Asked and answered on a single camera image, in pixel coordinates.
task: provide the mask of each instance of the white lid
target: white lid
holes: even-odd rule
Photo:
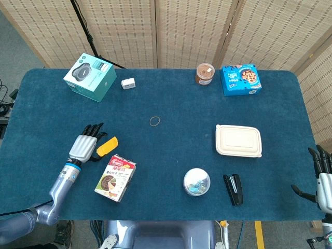
[[[216,150],[221,155],[261,157],[259,130],[247,126],[216,126]]]

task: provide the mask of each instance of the stapler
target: stapler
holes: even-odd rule
[[[226,188],[232,205],[237,206],[243,204],[242,186],[239,175],[224,175],[224,181],[226,183]]]

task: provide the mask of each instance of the gray floor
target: gray floor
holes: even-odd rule
[[[42,68],[43,64],[33,54],[1,12],[0,34],[0,79],[8,87],[9,94],[12,90],[20,86],[20,82],[26,71],[32,68]],[[3,88],[0,91],[0,100],[4,93]],[[229,223],[230,249],[235,249],[242,222]],[[266,249],[309,248],[306,244],[306,239],[320,235],[310,231],[309,222],[263,222],[262,228]],[[38,225],[31,234],[6,246],[0,246],[0,248],[8,249],[51,242],[54,238],[54,233],[55,227]],[[143,242],[143,240],[138,239],[137,244]],[[89,221],[75,221],[73,249],[79,248],[97,248],[95,238],[89,228]],[[257,248],[254,222],[245,222],[240,248]],[[323,245],[317,245],[316,248],[323,248]]]

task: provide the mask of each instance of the table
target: table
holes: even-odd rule
[[[223,96],[220,72],[211,84],[195,83],[195,70],[116,70],[101,103],[72,92],[68,70],[26,73],[0,150],[0,213],[49,200],[48,191],[83,127],[101,131],[119,146],[100,162],[88,162],[70,190],[63,219],[122,220],[315,220],[316,205],[291,189],[315,192],[307,147],[314,139],[297,78],[288,71],[259,71],[259,95]],[[121,80],[134,77],[136,88]],[[156,127],[149,124],[159,116]],[[216,125],[256,127],[262,157],[222,156],[215,150]],[[137,163],[120,203],[94,192],[111,155]],[[191,168],[203,168],[211,188],[200,197],[185,193]],[[244,204],[232,206],[223,175],[239,174]]]

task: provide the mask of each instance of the teal box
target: teal box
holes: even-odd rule
[[[116,73],[112,64],[83,53],[63,79],[74,92],[101,102]]]
[[[258,94],[261,91],[255,65],[223,66],[220,73],[224,96]]]

